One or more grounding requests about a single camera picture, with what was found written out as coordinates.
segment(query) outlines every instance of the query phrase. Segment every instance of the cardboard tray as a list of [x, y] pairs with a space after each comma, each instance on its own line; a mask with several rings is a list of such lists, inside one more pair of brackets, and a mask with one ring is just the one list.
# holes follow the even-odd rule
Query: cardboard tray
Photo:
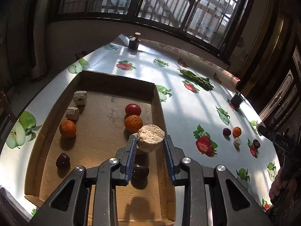
[[[65, 139], [58, 126], [66, 120], [68, 106], [75, 91], [87, 91], [87, 104], [80, 110], [76, 137]], [[77, 165], [86, 168], [100, 165], [125, 147], [129, 133], [124, 128], [124, 108], [130, 103], [141, 107], [144, 125], [155, 124], [166, 133], [166, 126], [156, 86], [153, 83], [123, 76], [82, 71], [67, 86], [46, 118], [33, 147], [25, 179], [25, 198], [41, 207], [55, 188]], [[60, 171], [55, 161], [62, 153], [70, 157], [70, 169]], [[173, 225], [175, 189], [171, 184], [163, 149], [143, 158], [150, 173], [144, 189], [117, 187], [119, 225]], [[88, 225], [92, 223], [94, 200], [92, 188]]]

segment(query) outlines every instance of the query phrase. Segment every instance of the orange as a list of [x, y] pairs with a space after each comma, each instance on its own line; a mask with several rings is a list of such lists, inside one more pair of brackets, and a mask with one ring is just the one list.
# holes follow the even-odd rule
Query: orange
[[124, 121], [125, 128], [130, 132], [137, 133], [143, 126], [143, 122], [140, 116], [130, 115]]
[[76, 127], [72, 121], [62, 121], [59, 129], [61, 135], [65, 138], [74, 138], [76, 135]]
[[239, 137], [241, 135], [241, 129], [239, 127], [234, 127], [232, 133], [235, 137]]

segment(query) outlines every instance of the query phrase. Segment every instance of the dried tofu block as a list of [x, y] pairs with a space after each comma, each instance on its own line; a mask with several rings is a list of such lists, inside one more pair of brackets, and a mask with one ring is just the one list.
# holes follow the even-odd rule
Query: dried tofu block
[[165, 132], [156, 125], [145, 125], [137, 134], [137, 145], [140, 150], [150, 153], [163, 145]]
[[79, 117], [79, 109], [76, 107], [68, 107], [66, 111], [66, 118], [69, 120], [77, 120]]
[[240, 138], [239, 137], [236, 137], [233, 141], [233, 144], [235, 147], [239, 147], [241, 145], [241, 141], [240, 141]]
[[76, 105], [85, 105], [87, 103], [87, 91], [76, 91], [73, 95], [73, 101]]

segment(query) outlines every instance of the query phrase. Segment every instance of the round bread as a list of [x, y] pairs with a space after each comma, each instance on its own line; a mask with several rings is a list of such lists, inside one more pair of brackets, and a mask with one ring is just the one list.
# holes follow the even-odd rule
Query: round bread
[[165, 132], [156, 125], [145, 125], [137, 134], [137, 145], [144, 152], [151, 153], [163, 144]]

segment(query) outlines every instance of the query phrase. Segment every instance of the window frame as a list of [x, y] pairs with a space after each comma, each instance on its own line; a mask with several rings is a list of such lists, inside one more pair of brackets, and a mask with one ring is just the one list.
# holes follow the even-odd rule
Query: window frame
[[157, 22], [154, 20], [150, 19], [145, 19], [142, 17], [138, 17], [138, 14], [140, 12], [140, 8], [142, 6], [143, 0], [131, 0], [130, 4], [128, 6], [128, 11], [126, 14], [118, 14], [118, 13], [107, 13], [107, 12], [88, 12], [90, 5], [91, 5], [92, 0], [86, 0], [85, 2], [85, 11], [84, 12], [77, 12], [77, 13], [63, 13], [59, 14], [59, 6], [61, 3], [61, 0], [52, 0], [52, 5], [50, 7], [50, 13], [49, 13], [49, 22], [57, 22], [57, 21], [63, 21], [63, 20], [77, 20], [77, 19], [91, 19], [91, 20], [111, 20], [111, 21], [116, 21], [116, 22], [123, 22], [123, 23], [129, 23], [129, 24], [135, 24], [143, 27], [148, 27], [160, 32], [163, 32], [165, 34], [172, 35], [174, 37], [177, 37], [181, 40], [184, 40], [188, 43], [191, 43], [207, 52], [210, 54], [218, 57], [219, 59], [223, 60], [226, 64], [230, 65], [228, 62], [229, 59], [229, 51], [231, 53], [233, 52], [235, 46], [231, 49], [223, 46], [224, 44], [227, 44], [229, 42], [229, 39], [231, 41], [233, 40], [233, 32], [235, 32], [234, 39], [239, 39], [242, 30], [235, 31], [235, 27], [237, 27], [237, 23], [239, 23], [239, 16], [241, 16], [240, 12], [243, 7], [248, 7], [249, 9], [245, 9], [243, 11], [243, 15], [241, 18], [244, 16], [246, 17], [245, 13], [247, 14], [247, 17], [250, 14], [252, 4], [254, 0], [241, 0], [238, 4], [238, 6], [235, 7], [237, 10], [234, 14], [234, 16], [231, 17], [231, 24], [229, 26], [229, 29], [223, 39], [223, 42], [221, 43], [221, 46], [219, 48], [216, 48], [215, 46], [211, 45], [210, 43], [192, 35], [189, 34], [188, 32], [184, 31], [184, 28], [187, 26], [187, 21], [189, 21], [191, 15], [192, 15], [192, 10], [195, 7], [197, 1], [196, 0], [189, 0], [189, 7], [186, 11], [186, 14], [184, 16], [183, 22], [181, 23], [180, 28], [175, 28], [170, 25], [163, 24], [161, 22]]

